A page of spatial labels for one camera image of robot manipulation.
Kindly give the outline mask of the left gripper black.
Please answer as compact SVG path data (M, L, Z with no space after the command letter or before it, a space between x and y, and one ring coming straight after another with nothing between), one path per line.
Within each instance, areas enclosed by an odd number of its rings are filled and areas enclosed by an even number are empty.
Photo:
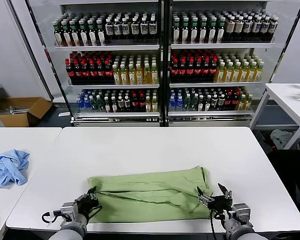
M78 213L90 214L99 206L99 200L97 198L97 187L90 188L86 194L81 195L75 200L77 204Z

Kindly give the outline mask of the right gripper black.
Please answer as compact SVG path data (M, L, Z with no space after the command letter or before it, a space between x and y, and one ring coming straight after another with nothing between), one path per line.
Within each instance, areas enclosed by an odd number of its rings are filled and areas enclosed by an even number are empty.
M198 200L207 205L209 210L215 211L217 214L222 214L224 211L231 211L233 205L232 191L228 190L224 185L218 183L218 187L222 192L222 195L208 196L202 192L199 186L196 187L198 192Z

